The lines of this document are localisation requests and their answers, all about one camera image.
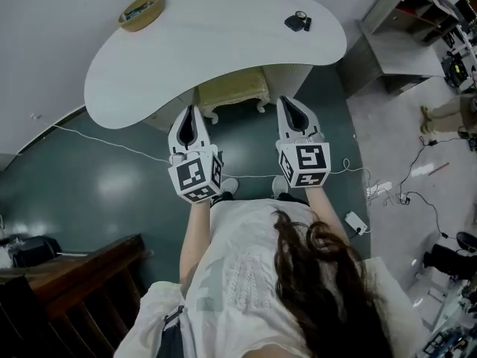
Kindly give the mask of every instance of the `black cable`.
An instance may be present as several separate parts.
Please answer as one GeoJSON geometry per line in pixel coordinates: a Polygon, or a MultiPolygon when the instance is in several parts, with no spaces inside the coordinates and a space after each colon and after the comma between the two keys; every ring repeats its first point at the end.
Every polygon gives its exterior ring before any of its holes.
{"type": "Polygon", "coordinates": [[[405,198],[403,199],[402,198],[402,185],[404,184],[404,182],[406,182],[409,178],[409,175],[411,174],[411,170],[412,170],[412,166],[417,162],[417,160],[419,159],[419,156],[421,155],[421,153],[423,152],[424,148],[426,147],[433,147],[435,145],[438,145],[439,143],[445,143],[445,142],[451,142],[453,140],[462,140],[462,138],[451,138],[451,139],[447,139],[447,140],[441,140],[441,141],[437,141],[437,140],[430,140],[428,143],[424,142],[424,138],[422,136],[419,137],[419,140],[422,144],[422,147],[421,149],[419,150],[419,152],[417,153],[417,156],[414,158],[414,160],[412,161],[411,165],[409,166],[409,171],[408,171],[408,174],[405,176],[405,178],[399,183],[399,203],[403,206],[407,206],[409,205],[409,203],[411,202],[411,199],[409,199],[408,197],[408,194],[415,194],[415,195],[418,195],[420,196],[421,199],[423,199],[424,203],[426,203],[428,206],[432,207],[432,209],[434,210],[435,212],[435,222],[436,222],[436,225],[437,225],[437,230],[439,231],[439,233],[441,234],[441,236],[444,238],[444,239],[455,239],[455,237],[451,237],[449,236],[447,233],[444,233],[440,230],[440,226],[439,226],[439,214],[437,212],[437,208],[435,207],[435,205],[429,203],[420,193],[418,192],[415,192],[415,191],[407,191],[407,193],[405,194],[405,198]]]}

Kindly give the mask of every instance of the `white shirt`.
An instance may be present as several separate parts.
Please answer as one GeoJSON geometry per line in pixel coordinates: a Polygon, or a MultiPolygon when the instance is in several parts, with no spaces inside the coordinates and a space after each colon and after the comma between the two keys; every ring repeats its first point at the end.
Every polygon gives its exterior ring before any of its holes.
{"type": "MultiPolygon", "coordinates": [[[[212,242],[185,301],[178,285],[173,289],[173,284],[155,283],[142,299],[136,323],[116,356],[155,357],[163,316],[183,303],[199,358],[239,358],[271,344],[308,357],[294,316],[275,293],[278,233],[273,228],[277,219],[273,212],[277,209],[293,222],[312,222],[311,210],[299,203],[272,199],[217,203],[211,210],[212,242]]],[[[387,300],[386,309],[380,313],[388,323],[394,356],[410,357],[421,343],[420,317],[381,259],[367,260],[366,265],[377,294],[387,300]]]]}

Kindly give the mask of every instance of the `desk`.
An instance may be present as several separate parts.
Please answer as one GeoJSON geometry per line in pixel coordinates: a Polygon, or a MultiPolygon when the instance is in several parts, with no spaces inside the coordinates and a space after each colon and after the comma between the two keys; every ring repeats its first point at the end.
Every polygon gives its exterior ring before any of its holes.
{"type": "Polygon", "coordinates": [[[329,65],[343,57],[338,20],[313,0],[167,0],[148,27],[118,29],[95,55],[84,101],[106,128],[140,122],[205,81],[271,64],[329,65]],[[297,10],[309,32],[283,23],[297,10]]]}
{"type": "Polygon", "coordinates": [[[362,36],[338,63],[338,74],[347,97],[381,78],[389,93],[411,89],[432,76],[444,77],[431,46],[423,46],[402,31],[370,34],[358,23],[362,36]]]}

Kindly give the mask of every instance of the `hair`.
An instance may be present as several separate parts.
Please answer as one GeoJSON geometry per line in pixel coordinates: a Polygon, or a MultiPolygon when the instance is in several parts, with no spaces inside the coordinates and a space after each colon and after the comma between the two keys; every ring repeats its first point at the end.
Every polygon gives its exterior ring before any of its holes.
{"type": "Polygon", "coordinates": [[[320,220],[307,227],[280,210],[275,213],[276,291],[296,318],[310,356],[392,357],[376,308],[380,299],[368,287],[358,254],[320,220]]]}

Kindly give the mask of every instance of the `white power adapter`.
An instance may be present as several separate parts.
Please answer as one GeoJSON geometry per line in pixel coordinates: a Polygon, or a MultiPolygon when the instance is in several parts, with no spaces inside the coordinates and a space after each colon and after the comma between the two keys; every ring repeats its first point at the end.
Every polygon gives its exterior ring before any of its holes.
{"type": "Polygon", "coordinates": [[[349,211],[346,214],[344,221],[348,223],[359,236],[367,230],[367,225],[353,211],[349,211]]]}

